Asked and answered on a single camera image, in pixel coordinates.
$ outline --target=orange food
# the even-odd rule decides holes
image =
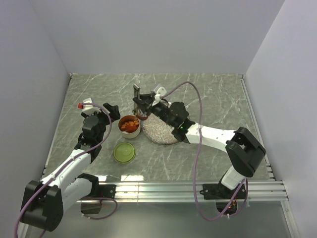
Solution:
[[[135,132],[138,127],[139,127],[140,123],[138,120],[135,121],[126,121],[121,127],[120,130],[121,131],[126,131],[128,133],[133,133]]]

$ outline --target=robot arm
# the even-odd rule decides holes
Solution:
[[[221,130],[199,125],[188,119],[189,113],[184,103],[174,102],[169,107],[160,100],[166,93],[160,85],[150,94],[140,94],[136,84],[133,87],[134,112],[141,111],[147,116],[153,113],[174,127],[172,134],[180,142],[198,144],[200,127],[204,145],[228,154],[232,166],[220,180],[220,185],[233,190],[245,177],[253,176],[266,151],[248,129],[240,127],[238,130]]]
[[[111,106],[108,103],[104,107],[109,111],[111,121],[120,119],[118,106]],[[76,201],[84,196],[102,197],[100,194],[98,178],[88,174],[81,174],[82,170],[91,164],[98,156],[101,146],[96,147],[89,153],[78,154],[97,146],[104,137],[106,125],[109,125],[109,118],[99,108],[91,105],[81,106],[81,115],[85,118],[82,133],[78,138],[71,155],[54,172],[41,181],[31,181],[27,184],[22,208],[44,184],[54,178],[38,196],[27,207],[20,221],[43,230],[53,231],[60,223],[63,213]],[[65,167],[58,176],[56,172]]]

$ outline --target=gray marble surface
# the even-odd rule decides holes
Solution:
[[[159,83],[169,91],[186,80],[194,82],[201,94],[203,125],[219,129],[244,126],[256,134],[237,74],[75,74],[69,84],[47,173],[67,159],[77,142],[83,123],[77,108],[79,102],[92,97],[100,105],[105,102],[119,105],[121,116],[131,115],[134,83],[140,85],[141,93],[149,93]],[[184,102],[190,119],[198,121],[198,98],[190,85],[182,86],[168,100]],[[117,124],[118,121],[113,123],[112,132],[103,144],[99,156],[87,167],[85,173],[107,176],[108,181],[192,179],[197,145],[158,145],[142,132],[134,139],[125,139],[120,136]],[[114,147],[123,141],[133,144],[137,151],[135,159],[128,164],[116,162],[112,153]],[[220,179],[230,166],[229,157],[224,152],[203,146],[197,166],[197,178]],[[252,179],[268,179],[264,161]]]

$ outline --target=green lid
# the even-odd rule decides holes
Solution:
[[[134,159],[135,154],[136,150],[133,145],[128,142],[117,144],[113,150],[115,160],[123,164],[131,162]]]

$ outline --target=white wall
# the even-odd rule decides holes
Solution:
[[[246,73],[273,172],[317,237],[317,1],[286,0]]]
[[[30,0],[72,73],[245,73],[284,0]]]
[[[25,185],[43,171],[68,79],[30,3],[0,1],[0,237],[13,237]]]

